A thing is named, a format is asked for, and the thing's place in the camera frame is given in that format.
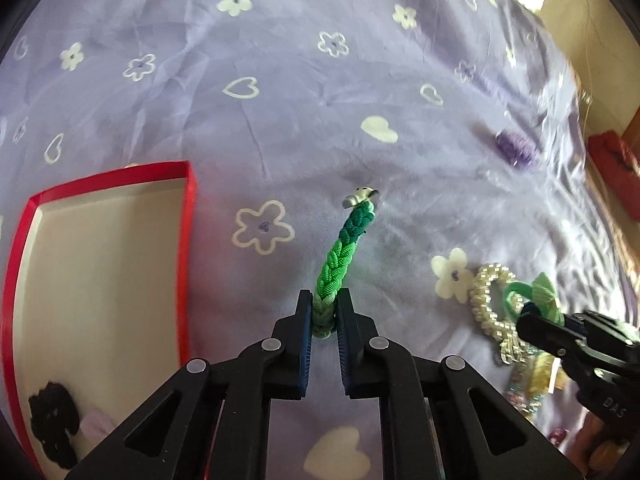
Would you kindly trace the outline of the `person's right hand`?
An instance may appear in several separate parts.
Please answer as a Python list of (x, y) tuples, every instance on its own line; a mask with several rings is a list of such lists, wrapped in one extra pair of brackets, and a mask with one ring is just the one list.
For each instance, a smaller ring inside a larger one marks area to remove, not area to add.
[(630, 442), (617, 443), (610, 428), (589, 413), (566, 457), (585, 479), (638, 479), (639, 434)]

